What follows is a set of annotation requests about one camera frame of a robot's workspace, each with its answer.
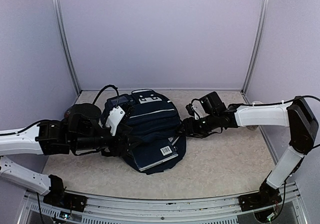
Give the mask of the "dark blue notebook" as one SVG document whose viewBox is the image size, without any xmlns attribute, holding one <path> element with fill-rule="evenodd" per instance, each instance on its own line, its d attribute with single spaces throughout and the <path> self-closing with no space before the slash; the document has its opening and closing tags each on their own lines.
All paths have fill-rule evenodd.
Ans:
<svg viewBox="0 0 320 224">
<path fill-rule="evenodd" d="M 179 137 L 155 140 L 152 143 L 135 147 L 130 154 L 138 170 L 144 172 L 175 161 L 179 157 L 175 146 L 178 140 Z"/>
</svg>

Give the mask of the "navy blue student backpack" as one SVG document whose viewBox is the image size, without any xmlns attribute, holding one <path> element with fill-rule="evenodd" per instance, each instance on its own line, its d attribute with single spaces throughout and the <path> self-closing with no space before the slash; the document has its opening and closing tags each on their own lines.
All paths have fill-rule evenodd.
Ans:
<svg viewBox="0 0 320 224">
<path fill-rule="evenodd" d="M 122 94 L 107 99 L 100 118 L 101 123 L 105 125 L 110 111 L 116 105 L 124 108 L 126 104 L 133 107 L 133 112 L 126 119 L 125 124 L 131 128 L 130 135 L 140 140 L 139 145 L 171 137 L 179 137 L 179 140 L 175 144 L 178 152 L 178 158 L 175 161 L 141 172 L 131 156 L 131 151 L 135 147 L 123 157 L 123 160 L 136 171 L 146 175 L 162 173 L 173 168 L 183 159 L 187 150 L 186 137 L 178 134 L 178 128 L 182 122 L 174 103 L 152 89 L 135 90 L 131 94 Z"/>
</svg>

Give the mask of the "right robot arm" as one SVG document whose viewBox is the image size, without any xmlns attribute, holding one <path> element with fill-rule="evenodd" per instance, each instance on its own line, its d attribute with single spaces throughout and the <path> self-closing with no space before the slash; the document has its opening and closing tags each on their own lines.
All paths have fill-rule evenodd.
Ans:
<svg viewBox="0 0 320 224">
<path fill-rule="evenodd" d="M 233 103 L 226 106 L 218 93 L 213 91 L 197 100 L 206 115 L 201 115 L 192 103 L 188 104 L 185 108 L 190 117 L 183 119 L 178 131 L 187 137 L 206 138 L 215 134 L 217 129 L 247 126 L 288 127 L 288 148 L 255 196 L 260 206 L 266 206 L 275 198 L 275 191 L 299 168 L 304 157 L 316 148 L 319 123 L 306 98 L 307 96 L 303 95 L 278 103 Z"/>
</svg>

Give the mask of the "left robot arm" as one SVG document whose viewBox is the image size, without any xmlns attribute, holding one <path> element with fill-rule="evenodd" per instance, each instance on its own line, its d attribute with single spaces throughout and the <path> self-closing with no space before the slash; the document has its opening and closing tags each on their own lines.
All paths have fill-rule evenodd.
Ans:
<svg viewBox="0 0 320 224">
<path fill-rule="evenodd" d="M 35 154 L 51 156 L 73 153 L 84 156 L 108 149 L 112 157 L 130 150 L 130 128 L 124 124 L 133 111 L 131 105 L 116 106 L 100 124 L 101 110 L 94 104 L 73 105 L 61 121 L 40 120 L 23 128 L 0 133 L 0 176 L 28 190 L 50 198 L 63 207 L 70 202 L 63 181 L 55 175 L 44 175 L 25 168 L 10 155 Z"/>
</svg>

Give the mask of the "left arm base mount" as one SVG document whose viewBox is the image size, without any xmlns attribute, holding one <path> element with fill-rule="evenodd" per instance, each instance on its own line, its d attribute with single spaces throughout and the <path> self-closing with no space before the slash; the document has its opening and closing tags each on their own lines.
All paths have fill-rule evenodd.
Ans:
<svg viewBox="0 0 320 224">
<path fill-rule="evenodd" d="M 83 213 L 87 204 L 87 197 L 67 193 L 60 177 L 49 175 L 49 193 L 43 195 L 43 202 L 54 207 Z"/>
</svg>

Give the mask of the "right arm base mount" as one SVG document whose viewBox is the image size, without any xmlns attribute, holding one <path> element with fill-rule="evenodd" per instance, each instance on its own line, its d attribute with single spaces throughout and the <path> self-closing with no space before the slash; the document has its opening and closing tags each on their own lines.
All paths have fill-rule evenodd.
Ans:
<svg viewBox="0 0 320 224">
<path fill-rule="evenodd" d="M 244 212 L 275 205 L 283 200 L 279 188 L 274 189 L 264 180 L 258 192 L 241 195 L 238 197 L 238 201 L 241 211 Z"/>
</svg>

